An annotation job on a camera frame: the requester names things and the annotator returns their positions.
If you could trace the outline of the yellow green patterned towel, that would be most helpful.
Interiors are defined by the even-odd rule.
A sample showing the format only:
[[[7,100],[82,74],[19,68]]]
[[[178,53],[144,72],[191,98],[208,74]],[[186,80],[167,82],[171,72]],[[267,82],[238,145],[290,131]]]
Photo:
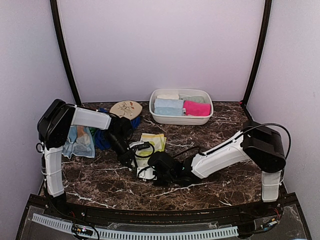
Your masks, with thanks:
[[[137,162],[137,166],[140,168],[144,168],[148,165],[148,160],[150,155],[155,152],[163,152],[165,150],[167,138],[162,134],[151,134],[151,133],[142,133],[140,141],[141,142],[149,142],[152,146],[137,150],[135,152],[135,159]]]

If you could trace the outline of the pink towel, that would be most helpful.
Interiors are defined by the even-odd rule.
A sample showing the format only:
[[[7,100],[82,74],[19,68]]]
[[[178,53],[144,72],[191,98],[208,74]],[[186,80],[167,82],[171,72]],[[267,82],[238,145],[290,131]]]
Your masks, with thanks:
[[[183,108],[187,116],[205,117],[211,114],[211,105],[209,103],[198,103],[186,100],[183,103]]]

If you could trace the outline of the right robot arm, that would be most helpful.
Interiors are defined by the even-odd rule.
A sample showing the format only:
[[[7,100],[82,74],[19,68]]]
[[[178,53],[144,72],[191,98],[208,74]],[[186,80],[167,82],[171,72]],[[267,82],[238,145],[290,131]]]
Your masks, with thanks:
[[[160,183],[187,187],[231,165],[251,160],[261,170],[262,201],[255,205],[255,213],[266,217],[275,208],[290,153],[284,150],[281,134],[274,127],[286,129],[277,123],[248,120],[242,130],[210,150],[198,152],[183,162],[157,151],[148,159],[148,165]]]

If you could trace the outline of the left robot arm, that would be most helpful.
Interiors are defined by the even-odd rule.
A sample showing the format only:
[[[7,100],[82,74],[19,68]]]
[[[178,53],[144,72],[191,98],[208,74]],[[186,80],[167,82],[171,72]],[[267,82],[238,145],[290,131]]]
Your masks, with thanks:
[[[133,133],[131,121],[114,113],[101,112],[55,99],[37,124],[42,145],[46,190],[53,198],[65,193],[62,177],[62,151],[71,126],[102,130],[104,138],[125,167],[137,166],[135,153],[127,142]]]

